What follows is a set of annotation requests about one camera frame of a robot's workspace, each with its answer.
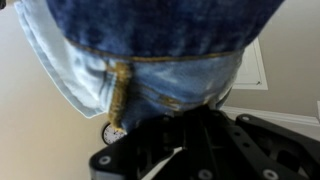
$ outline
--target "faded denim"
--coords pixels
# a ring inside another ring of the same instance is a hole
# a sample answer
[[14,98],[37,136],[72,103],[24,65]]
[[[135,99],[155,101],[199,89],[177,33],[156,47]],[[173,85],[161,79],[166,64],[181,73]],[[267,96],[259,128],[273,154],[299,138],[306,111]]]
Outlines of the faded denim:
[[282,2],[47,0],[74,56],[106,63],[101,106],[126,131],[157,115],[216,107],[244,48]]

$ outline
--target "watch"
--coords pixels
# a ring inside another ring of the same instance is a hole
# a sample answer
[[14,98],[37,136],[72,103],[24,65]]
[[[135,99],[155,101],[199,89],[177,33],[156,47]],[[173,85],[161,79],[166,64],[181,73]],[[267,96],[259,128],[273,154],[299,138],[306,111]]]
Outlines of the watch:
[[110,145],[125,136],[125,132],[117,131],[107,123],[102,130],[102,140],[107,145]]

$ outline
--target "black plastic object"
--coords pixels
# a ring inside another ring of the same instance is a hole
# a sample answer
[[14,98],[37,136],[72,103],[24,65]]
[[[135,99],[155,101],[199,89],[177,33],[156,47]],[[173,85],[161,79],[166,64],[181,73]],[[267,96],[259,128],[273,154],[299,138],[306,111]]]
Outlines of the black plastic object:
[[251,115],[234,122],[208,107],[159,117],[90,159],[92,180],[319,180],[320,143]]
[[6,7],[7,3],[6,0],[0,0],[0,10]]

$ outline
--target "white door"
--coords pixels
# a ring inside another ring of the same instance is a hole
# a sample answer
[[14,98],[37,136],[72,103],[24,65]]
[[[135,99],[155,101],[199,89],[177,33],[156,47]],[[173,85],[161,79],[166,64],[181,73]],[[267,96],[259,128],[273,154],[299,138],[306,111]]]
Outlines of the white door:
[[268,90],[258,38],[245,50],[233,89]]

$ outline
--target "metal bolt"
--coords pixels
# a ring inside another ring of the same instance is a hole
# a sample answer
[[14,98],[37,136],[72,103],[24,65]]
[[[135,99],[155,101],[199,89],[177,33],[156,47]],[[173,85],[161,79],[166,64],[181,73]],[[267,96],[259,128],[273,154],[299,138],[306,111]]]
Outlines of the metal bolt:
[[107,165],[111,162],[111,157],[109,156],[102,156],[100,159],[99,159],[99,164],[100,165]]
[[202,169],[199,171],[198,177],[201,180],[211,180],[212,179],[212,172],[207,169]]
[[242,119],[245,120],[245,121],[250,121],[250,118],[247,117],[247,116],[243,116]]
[[271,169],[263,170],[263,176],[267,180],[278,180],[279,179],[278,174],[275,171],[271,170]]

